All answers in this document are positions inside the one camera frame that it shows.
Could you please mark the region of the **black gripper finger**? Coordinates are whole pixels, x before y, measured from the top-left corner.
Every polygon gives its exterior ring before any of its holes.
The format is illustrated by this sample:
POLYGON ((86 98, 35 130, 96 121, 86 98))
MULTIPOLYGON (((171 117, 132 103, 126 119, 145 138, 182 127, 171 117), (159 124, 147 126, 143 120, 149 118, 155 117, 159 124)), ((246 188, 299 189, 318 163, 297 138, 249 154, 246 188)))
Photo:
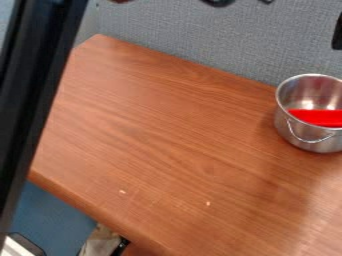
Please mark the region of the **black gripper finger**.
POLYGON ((334 50, 342 50, 342 13, 340 14, 336 28, 334 28, 334 34, 332 39, 332 48, 334 50))

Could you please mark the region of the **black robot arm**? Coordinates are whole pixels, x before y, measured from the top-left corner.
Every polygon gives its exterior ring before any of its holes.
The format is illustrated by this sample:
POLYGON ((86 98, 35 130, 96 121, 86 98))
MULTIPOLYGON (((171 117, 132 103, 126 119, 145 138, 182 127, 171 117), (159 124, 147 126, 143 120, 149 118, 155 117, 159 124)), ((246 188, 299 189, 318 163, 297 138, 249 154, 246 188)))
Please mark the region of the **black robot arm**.
POLYGON ((15 0, 0 54, 0 230, 32 182, 138 254, 342 254, 342 154, 295 149, 257 81, 98 35, 87 0, 15 0))

